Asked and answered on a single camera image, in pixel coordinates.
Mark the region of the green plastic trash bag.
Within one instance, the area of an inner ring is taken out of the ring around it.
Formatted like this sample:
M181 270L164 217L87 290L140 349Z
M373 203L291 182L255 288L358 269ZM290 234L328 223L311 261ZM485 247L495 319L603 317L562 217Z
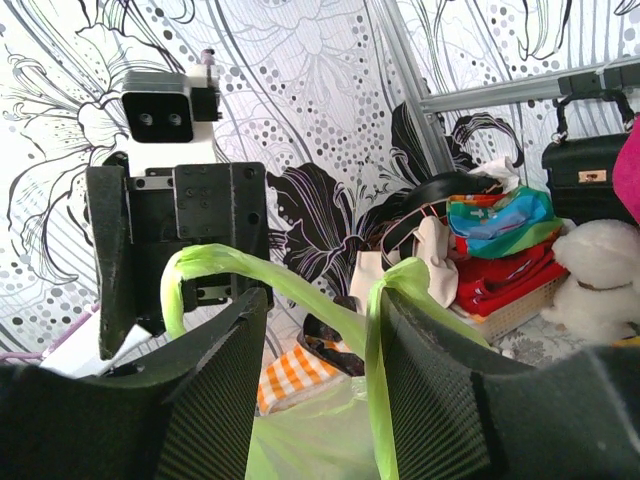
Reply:
M261 281L304 307L340 333L349 350L364 361L365 374L349 377L285 410L259 415L251 437L249 479L397 479L392 430L389 367L382 356L382 293L389 289L420 312L479 346L479 332L431 300L418 302L396 281L381 282L367 313L333 303L294 272L221 244L187 247L174 254L161 277L161 310L168 334L186 334L181 287L189 280L233 273Z

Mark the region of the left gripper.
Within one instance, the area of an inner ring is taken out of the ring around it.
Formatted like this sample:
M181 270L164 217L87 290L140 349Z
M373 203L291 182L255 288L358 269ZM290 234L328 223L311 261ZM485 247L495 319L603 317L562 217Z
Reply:
M90 167L85 178L103 360L115 357L131 329L130 253L135 320L153 335L165 331L160 280L173 254L217 243L264 260L270 257L266 170L261 163L149 168L128 178L126 189L120 166Z

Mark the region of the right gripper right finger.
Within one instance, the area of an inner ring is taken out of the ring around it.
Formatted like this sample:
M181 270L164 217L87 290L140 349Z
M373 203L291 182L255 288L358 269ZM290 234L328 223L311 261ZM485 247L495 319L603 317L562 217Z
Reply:
M635 479L639 351L544 368L500 356L386 290L382 360L403 479Z

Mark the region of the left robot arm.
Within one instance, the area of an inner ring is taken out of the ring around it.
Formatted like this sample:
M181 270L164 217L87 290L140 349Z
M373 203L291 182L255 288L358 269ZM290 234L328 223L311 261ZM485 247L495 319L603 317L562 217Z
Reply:
M99 303L43 354L41 365L80 378L106 372L164 333L161 277L177 252L220 243L270 257L266 171L256 162L86 172Z

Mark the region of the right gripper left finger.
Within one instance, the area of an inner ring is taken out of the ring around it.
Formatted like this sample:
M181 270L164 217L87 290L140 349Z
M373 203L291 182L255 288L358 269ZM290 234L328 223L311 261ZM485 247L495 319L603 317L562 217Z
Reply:
M102 376L1 370L5 479L241 479L268 310L259 288Z

